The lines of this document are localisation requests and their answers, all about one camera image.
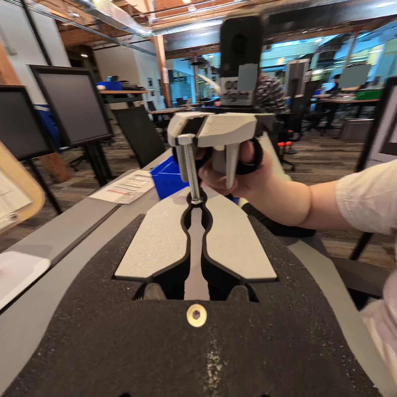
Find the black framed board on stand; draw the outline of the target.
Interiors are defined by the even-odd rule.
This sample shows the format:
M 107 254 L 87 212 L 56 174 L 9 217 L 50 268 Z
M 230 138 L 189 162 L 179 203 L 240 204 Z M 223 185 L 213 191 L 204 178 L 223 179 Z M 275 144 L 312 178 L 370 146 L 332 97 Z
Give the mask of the black framed board on stand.
M 114 134 L 92 73 L 84 68 L 29 65 L 68 148 L 81 148 L 99 185 L 112 175 L 102 141 Z
M 0 139 L 18 161 L 28 164 L 54 210 L 62 214 L 33 162 L 34 158 L 53 154 L 56 147 L 24 86 L 0 86 Z

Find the silver hex bolt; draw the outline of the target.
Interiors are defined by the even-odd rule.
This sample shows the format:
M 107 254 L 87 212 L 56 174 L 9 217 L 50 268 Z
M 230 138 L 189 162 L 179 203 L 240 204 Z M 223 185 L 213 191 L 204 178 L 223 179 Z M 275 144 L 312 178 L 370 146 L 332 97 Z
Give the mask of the silver hex bolt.
M 193 152 L 193 140 L 193 134 L 182 134 L 178 137 L 179 146 L 183 148 L 185 156 L 185 165 L 191 190 L 191 196 L 195 199 L 198 199 L 201 196 L 201 193 L 196 172 L 195 156 Z

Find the wooden office desk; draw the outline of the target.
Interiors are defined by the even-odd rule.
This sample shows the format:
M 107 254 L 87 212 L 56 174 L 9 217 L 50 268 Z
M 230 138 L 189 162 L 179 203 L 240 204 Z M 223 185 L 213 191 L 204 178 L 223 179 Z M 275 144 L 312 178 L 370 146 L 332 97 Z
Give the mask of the wooden office desk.
M 149 91 L 112 91 L 112 90 L 98 90 L 105 104 L 120 104 L 127 103 L 129 107 L 135 102 L 142 102 L 143 96 Z

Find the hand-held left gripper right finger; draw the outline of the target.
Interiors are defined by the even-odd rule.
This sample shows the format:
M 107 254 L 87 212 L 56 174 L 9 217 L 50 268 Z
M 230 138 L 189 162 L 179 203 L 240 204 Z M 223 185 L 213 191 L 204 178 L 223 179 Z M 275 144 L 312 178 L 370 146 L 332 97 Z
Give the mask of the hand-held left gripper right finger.
M 247 214 L 220 194 L 206 194 L 211 226 L 205 253 L 215 265 L 242 282 L 275 281 L 277 275 Z

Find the black framed easel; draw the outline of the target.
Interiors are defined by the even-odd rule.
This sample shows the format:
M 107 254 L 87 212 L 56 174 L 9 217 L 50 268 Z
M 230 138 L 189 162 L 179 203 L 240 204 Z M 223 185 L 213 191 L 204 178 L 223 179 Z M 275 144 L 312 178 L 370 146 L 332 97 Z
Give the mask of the black framed easel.
M 376 105 L 364 148 L 356 165 L 360 172 L 396 159 L 397 77 L 389 77 Z

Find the instruction sheet on clipboard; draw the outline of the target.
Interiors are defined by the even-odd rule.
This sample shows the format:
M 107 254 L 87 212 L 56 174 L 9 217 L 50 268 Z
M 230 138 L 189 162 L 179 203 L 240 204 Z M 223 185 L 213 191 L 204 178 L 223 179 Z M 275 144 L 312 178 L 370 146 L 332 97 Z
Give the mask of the instruction sheet on clipboard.
M 41 211 L 45 194 L 41 186 L 0 143 L 0 233 Z

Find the white sheet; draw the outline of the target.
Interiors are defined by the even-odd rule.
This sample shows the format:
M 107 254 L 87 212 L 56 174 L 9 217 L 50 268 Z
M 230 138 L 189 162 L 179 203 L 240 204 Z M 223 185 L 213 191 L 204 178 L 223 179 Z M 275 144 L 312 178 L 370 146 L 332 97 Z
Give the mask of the white sheet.
M 0 309 L 4 309 L 51 266 L 36 255 L 8 251 L 0 255 Z

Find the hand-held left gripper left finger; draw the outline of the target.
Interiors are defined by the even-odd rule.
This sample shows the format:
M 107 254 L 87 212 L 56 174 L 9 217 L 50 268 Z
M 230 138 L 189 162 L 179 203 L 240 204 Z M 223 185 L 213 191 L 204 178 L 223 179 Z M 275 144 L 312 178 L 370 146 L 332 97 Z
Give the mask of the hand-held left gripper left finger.
M 147 211 L 114 277 L 118 280 L 184 284 L 190 273 L 189 193 L 175 193 Z

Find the white shirt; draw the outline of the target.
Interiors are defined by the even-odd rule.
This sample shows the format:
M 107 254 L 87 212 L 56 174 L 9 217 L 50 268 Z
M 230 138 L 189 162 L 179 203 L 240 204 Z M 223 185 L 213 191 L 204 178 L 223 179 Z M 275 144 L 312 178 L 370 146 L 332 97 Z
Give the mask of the white shirt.
M 383 298 L 372 300 L 360 311 L 361 318 L 378 350 L 387 372 L 397 384 L 397 272 L 390 274 Z

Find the black panel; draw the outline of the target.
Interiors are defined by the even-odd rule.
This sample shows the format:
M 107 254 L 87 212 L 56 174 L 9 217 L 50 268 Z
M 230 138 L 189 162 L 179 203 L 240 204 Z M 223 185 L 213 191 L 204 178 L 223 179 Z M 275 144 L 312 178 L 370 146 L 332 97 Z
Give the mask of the black panel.
M 141 169 L 166 151 L 165 145 L 143 105 L 116 109 L 113 110 L 113 114 Z

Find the person's right forearm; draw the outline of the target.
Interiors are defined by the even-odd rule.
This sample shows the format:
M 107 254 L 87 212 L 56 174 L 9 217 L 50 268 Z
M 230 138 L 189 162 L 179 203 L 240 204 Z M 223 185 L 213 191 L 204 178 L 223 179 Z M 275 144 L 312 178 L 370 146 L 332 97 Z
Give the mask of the person's right forearm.
M 310 212 L 301 226 L 317 230 L 396 234 L 396 160 L 337 181 L 310 186 L 310 194 Z

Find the wooden post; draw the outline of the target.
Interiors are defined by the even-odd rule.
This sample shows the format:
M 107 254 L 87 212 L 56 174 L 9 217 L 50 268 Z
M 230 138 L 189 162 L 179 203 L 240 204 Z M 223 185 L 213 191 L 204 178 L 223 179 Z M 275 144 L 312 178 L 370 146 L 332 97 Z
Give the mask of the wooden post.
M 161 92 L 164 98 L 164 103 L 166 108 L 171 108 L 172 103 L 171 103 L 171 95 L 169 88 L 170 84 L 169 84 L 168 69 L 166 67 L 166 55 L 165 55 L 163 35 L 157 35 L 152 39 L 152 42 L 154 43 L 155 51 L 156 51 L 156 60 L 160 74 Z

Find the black office chair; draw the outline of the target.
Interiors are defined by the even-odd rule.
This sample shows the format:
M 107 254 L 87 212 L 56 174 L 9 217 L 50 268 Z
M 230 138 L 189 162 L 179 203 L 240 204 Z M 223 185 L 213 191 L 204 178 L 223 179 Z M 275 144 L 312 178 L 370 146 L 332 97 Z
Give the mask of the black office chair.
M 292 98 L 290 100 L 290 112 L 281 116 L 276 153 L 281 165 L 290 166 L 291 172 L 295 171 L 295 164 L 287 161 L 285 155 L 291 144 L 302 137 L 302 123 L 310 110 L 311 99 L 316 89 L 317 82 L 306 82 L 303 96 Z

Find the silver ceiling duct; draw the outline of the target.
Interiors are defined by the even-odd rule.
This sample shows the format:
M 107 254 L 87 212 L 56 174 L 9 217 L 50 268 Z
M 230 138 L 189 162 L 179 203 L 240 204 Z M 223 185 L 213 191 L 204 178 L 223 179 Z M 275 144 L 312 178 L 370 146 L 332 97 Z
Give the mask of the silver ceiling duct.
M 84 12 L 120 31 L 142 37 L 155 37 L 152 29 L 140 25 L 126 11 L 108 0 L 75 0 Z

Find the blue plastic bin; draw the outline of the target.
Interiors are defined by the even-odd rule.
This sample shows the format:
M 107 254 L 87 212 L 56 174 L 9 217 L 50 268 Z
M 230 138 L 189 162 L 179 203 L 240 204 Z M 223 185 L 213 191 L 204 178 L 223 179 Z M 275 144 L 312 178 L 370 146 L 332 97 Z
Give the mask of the blue plastic bin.
M 179 166 L 174 156 L 170 155 L 150 171 L 157 195 L 163 200 L 174 193 L 189 187 L 189 182 L 183 182 Z

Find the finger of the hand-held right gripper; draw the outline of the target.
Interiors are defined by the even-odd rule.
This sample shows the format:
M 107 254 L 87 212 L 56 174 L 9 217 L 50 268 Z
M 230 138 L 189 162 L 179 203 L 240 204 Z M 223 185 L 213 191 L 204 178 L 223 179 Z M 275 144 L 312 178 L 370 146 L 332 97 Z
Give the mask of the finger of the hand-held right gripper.
M 251 140 L 257 119 L 253 114 L 212 114 L 205 118 L 197 135 L 199 148 L 240 144 Z
M 184 111 L 172 117 L 167 128 L 167 139 L 171 146 L 210 146 L 205 141 L 209 131 L 210 112 Z

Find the person's right hand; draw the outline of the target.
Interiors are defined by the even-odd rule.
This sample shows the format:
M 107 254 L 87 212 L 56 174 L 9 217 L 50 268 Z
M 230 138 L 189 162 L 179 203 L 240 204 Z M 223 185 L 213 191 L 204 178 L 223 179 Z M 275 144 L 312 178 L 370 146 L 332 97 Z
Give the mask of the person's right hand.
M 250 202 L 258 211 L 285 226 L 316 228 L 309 219 L 310 188 L 304 184 L 283 181 L 272 171 L 272 158 L 264 152 L 258 169 L 246 175 L 236 175 L 227 187 L 226 176 L 216 172 L 211 161 L 198 171 L 201 186 L 207 186 L 221 195 L 232 195 Z

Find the printed paper sheet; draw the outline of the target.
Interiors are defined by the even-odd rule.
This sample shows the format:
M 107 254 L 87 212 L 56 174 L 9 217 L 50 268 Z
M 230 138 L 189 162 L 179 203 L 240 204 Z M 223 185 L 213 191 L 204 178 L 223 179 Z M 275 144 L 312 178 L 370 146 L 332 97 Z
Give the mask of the printed paper sheet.
M 131 204 L 154 188 L 149 171 L 136 170 L 93 193 L 90 198 L 114 204 Z

